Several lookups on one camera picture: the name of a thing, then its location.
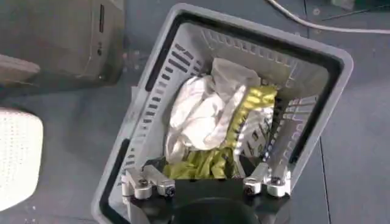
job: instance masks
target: dark gray surface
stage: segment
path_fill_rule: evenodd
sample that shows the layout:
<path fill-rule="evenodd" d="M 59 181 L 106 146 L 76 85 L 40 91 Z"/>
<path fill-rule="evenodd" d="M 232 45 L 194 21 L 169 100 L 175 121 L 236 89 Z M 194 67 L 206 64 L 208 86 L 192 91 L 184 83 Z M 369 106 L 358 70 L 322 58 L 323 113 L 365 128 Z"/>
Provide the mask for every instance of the dark gray surface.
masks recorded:
<path fill-rule="evenodd" d="M 285 19 L 264 1 L 187 1 L 302 36 L 307 29 Z M 305 16 L 303 1 L 280 1 Z M 1 105 L 40 116 L 45 137 L 34 195 L 0 213 L 0 223 L 94 223 L 92 195 L 158 31 L 176 1 L 127 1 L 127 37 L 132 48 L 127 73 L 113 87 L 7 99 Z M 321 152 L 313 152 L 291 199 L 291 223 L 328 223 Z"/>
<path fill-rule="evenodd" d="M 312 20 L 340 11 L 308 1 Z M 310 14 L 319 7 L 321 14 Z M 326 25 L 390 29 L 389 9 Z M 390 36 L 315 32 L 310 38 L 350 52 L 355 68 L 322 134 L 332 223 L 390 223 Z"/>

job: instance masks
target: bolt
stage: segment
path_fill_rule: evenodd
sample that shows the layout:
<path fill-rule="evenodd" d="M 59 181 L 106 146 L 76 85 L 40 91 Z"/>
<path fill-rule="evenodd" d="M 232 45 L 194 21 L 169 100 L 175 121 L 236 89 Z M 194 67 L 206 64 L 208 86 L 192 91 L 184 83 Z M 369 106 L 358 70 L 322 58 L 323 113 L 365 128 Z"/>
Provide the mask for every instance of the bolt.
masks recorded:
<path fill-rule="evenodd" d="M 282 181 L 280 180 L 279 177 L 271 177 L 271 183 L 280 185 L 282 183 Z"/>
<path fill-rule="evenodd" d="M 138 181 L 138 183 L 140 184 L 141 187 L 146 187 L 147 186 L 147 180 L 145 180 L 145 179 L 140 179 Z"/>
<path fill-rule="evenodd" d="M 315 8 L 314 10 L 313 10 L 313 15 L 315 15 L 315 16 L 318 16 L 319 14 L 320 14 L 320 10 L 319 10 L 319 8 Z"/>
<path fill-rule="evenodd" d="M 251 186 L 245 186 L 244 193 L 246 195 L 255 195 L 255 191 L 253 190 L 253 188 Z"/>
<path fill-rule="evenodd" d="M 175 188 L 174 187 L 168 187 L 166 190 L 165 190 L 165 196 L 167 197 L 173 197 L 175 195 Z"/>

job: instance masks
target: white cloth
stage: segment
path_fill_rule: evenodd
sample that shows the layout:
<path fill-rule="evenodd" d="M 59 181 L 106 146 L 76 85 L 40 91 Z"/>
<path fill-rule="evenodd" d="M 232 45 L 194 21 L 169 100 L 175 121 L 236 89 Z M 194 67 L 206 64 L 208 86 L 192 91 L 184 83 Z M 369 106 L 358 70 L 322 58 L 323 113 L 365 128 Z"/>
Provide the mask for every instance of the white cloth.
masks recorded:
<path fill-rule="evenodd" d="M 241 85 L 261 85 L 261 79 L 254 70 L 222 58 L 214 59 L 211 76 L 215 82 L 215 91 L 224 102 L 229 101 Z"/>
<path fill-rule="evenodd" d="M 215 126 L 214 130 L 204 139 L 204 143 L 208 145 L 210 149 L 219 147 L 225 140 L 227 129 L 230 125 L 230 120 L 232 120 L 233 114 L 239 103 L 242 101 L 245 92 L 245 86 L 241 86 L 237 90 L 237 92 L 233 95 L 233 97 L 225 106 L 224 111 L 222 112 L 222 116 L 218 120 L 218 123 Z"/>
<path fill-rule="evenodd" d="M 179 130 L 190 113 L 214 92 L 215 84 L 211 76 L 192 77 L 187 80 L 176 97 L 169 124 Z"/>
<path fill-rule="evenodd" d="M 215 84 L 212 77 L 192 77 L 181 87 L 173 104 L 169 130 L 165 141 L 165 157 L 169 163 L 177 163 L 186 153 L 181 131 L 191 113 L 213 93 Z"/>
<path fill-rule="evenodd" d="M 225 103 L 217 93 L 206 98 L 192 113 L 183 128 L 184 144 L 199 150 L 210 150 L 213 145 L 205 144 L 204 139 L 213 132 Z"/>

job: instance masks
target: yellow cloth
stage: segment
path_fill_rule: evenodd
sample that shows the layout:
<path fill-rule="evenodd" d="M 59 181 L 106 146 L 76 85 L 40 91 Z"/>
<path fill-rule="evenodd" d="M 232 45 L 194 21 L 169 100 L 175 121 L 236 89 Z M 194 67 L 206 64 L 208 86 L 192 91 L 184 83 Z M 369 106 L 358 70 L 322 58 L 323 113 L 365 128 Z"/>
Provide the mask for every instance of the yellow cloth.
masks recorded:
<path fill-rule="evenodd" d="M 234 175 L 231 149 L 192 151 L 187 160 L 164 167 L 164 174 L 171 179 L 224 179 Z"/>
<path fill-rule="evenodd" d="M 247 90 L 240 106 L 230 121 L 225 141 L 219 148 L 191 151 L 185 161 L 168 164 L 164 174 L 171 179 L 223 179 L 237 176 L 233 149 L 237 144 L 239 131 L 250 110 L 259 107 L 273 107 L 277 90 L 274 86 L 251 87 Z"/>
<path fill-rule="evenodd" d="M 277 90 L 274 86 L 250 87 L 241 104 L 236 109 L 233 119 L 230 121 L 225 141 L 221 145 L 222 148 L 227 147 L 235 149 L 238 135 L 248 117 L 249 112 L 260 107 L 273 107 L 275 104 L 276 94 Z"/>

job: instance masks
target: metal clamp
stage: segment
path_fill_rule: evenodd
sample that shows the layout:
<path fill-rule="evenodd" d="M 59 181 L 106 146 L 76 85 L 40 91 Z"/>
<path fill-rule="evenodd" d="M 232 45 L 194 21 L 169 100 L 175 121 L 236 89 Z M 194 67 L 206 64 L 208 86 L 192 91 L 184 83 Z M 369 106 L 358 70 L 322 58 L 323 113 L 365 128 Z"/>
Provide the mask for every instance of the metal clamp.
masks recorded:
<path fill-rule="evenodd" d="M 280 198 L 285 194 L 289 195 L 291 193 L 291 172 L 287 170 L 287 167 L 280 165 L 266 184 L 267 191 L 272 196 Z"/>
<path fill-rule="evenodd" d="M 244 192 L 247 195 L 256 195 L 261 192 L 261 185 L 269 176 L 267 163 L 259 163 L 251 176 L 244 178 Z"/>
<path fill-rule="evenodd" d="M 136 170 L 136 168 L 126 169 L 121 181 L 125 204 L 131 195 L 140 200 L 150 198 L 153 186 L 156 186 L 157 192 L 164 197 L 173 197 L 175 194 L 175 181 L 164 176 L 152 165 L 145 166 L 143 171 Z"/>
<path fill-rule="evenodd" d="M 259 163 L 251 176 L 244 178 L 244 193 L 256 195 L 261 192 L 261 185 L 267 186 L 267 192 L 275 197 L 291 193 L 291 172 L 285 166 L 278 166 L 271 175 L 267 163 Z"/>
<path fill-rule="evenodd" d="M 122 175 L 122 194 L 128 197 L 130 195 L 129 184 L 134 190 L 134 197 L 137 199 L 148 199 L 152 196 L 152 185 L 143 174 L 135 168 L 128 168 Z"/>
<path fill-rule="evenodd" d="M 144 166 L 143 173 L 157 187 L 158 194 L 164 197 L 173 197 L 175 194 L 175 181 L 164 176 L 154 166 Z"/>

